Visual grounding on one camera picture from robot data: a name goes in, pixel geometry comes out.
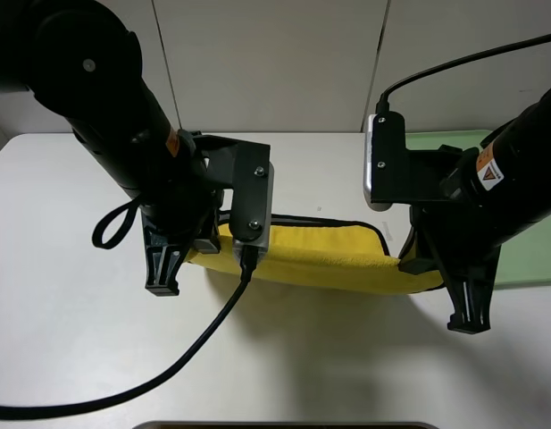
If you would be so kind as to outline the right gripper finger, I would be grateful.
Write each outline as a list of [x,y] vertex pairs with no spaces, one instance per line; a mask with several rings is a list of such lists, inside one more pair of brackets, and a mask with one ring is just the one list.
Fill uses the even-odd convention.
[[484,267],[470,267],[465,272],[446,268],[440,272],[454,309],[447,329],[459,333],[488,331],[492,271]]
[[410,234],[398,256],[398,270],[412,275],[436,272],[437,250],[428,224],[423,219],[416,218],[411,225]]

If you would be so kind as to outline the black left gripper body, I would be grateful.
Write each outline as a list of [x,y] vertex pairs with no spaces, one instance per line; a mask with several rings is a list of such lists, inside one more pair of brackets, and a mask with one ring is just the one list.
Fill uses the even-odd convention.
[[155,198],[142,206],[143,228],[163,234],[187,234],[193,241],[208,214],[219,214],[224,191],[205,181],[209,159],[204,155],[201,131],[179,130],[174,135],[179,145],[179,162],[172,167],[172,178]]

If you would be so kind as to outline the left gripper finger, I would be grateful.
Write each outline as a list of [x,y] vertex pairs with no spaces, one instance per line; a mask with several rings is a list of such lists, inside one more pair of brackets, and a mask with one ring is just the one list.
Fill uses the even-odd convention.
[[203,255],[215,255],[221,252],[218,227],[219,215],[211,211],[205,218],[200,232],[193,241],[193,249]]
[[163,234],[143,228],[146,289],[157,297],[179,295],[177,273],[191,247],[187,234]]

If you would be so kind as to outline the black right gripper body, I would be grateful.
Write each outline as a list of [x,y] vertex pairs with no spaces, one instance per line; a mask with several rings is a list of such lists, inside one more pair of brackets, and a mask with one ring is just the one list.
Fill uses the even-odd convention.
[[491,237],[488,208],[476,196],[475,162],[480,151],[442,146],[436,152],[440,200],[411,205],[410,221],[421,218],[428,224],[437,250],[438,272],[442,268],[465,272],[470,267],[484,267],[492,271],[494,285],[500,247]]

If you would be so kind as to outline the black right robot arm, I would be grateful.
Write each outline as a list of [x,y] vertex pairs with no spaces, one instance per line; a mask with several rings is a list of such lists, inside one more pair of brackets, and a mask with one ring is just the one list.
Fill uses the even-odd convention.
[[551,215],[551,89],[490,137],[442,181],[440,205],[411,210],[453,304],[447,328],[467,334],[490,328],[502,245]]

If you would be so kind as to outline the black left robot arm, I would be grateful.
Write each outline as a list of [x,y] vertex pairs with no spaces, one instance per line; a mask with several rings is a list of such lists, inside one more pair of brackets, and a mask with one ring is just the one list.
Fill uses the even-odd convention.
[[136,34],[96,1],[0,1],[0,93],[27,90],[70,124],[129,197],[93,244],[116,247],[140,217],[146,288],[175,296],[214,194],[192,135],[172,127],[142,69]]

